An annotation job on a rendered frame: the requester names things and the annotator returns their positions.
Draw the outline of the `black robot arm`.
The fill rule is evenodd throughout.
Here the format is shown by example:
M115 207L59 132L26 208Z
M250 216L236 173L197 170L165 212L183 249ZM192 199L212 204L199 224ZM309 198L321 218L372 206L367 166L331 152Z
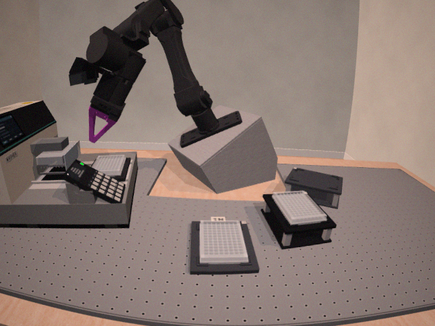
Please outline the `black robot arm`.
M149 45L148 37L152 33L166 54L177 108L186 117L191 115L197 126L181 135L181 148L241 124L239 111L216 119L210 95L199 85L191 70L181 36L184 19L174 3L148 0L135 9L113 30L103 26L90 36L87 60L76 57L69 71L70 86L96 83L100 73L102 77L93 94L109 102L120 80L118 76L124 78L122 83L126 80L135 83L146 63L138 50ZM111 71L116 71L116 77Z

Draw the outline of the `white well plate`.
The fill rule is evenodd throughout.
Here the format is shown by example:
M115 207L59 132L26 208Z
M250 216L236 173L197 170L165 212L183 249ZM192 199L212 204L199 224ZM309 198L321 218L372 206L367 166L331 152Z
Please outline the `white well plate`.
M125 161L125 155L98 156L92 168L110 177L121 176Z
M273 192L272 198L290 225L327 221L327 215L305 191Z
M249 263L240 221L200 222L200 264Z

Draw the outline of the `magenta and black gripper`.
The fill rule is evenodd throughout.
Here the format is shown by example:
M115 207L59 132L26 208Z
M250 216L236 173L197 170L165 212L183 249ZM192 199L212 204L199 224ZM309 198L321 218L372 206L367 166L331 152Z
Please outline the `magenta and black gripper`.
M120 79L109 102L93 96L91 99L91 104L89 106L89 141L96 143L120 118L120 114L123 111L126 103L126 97L131 91L134 82L126 80L122 83L122 77L118 76ZM106 120L108 124L97 134L94 135L94 126L96 116Z

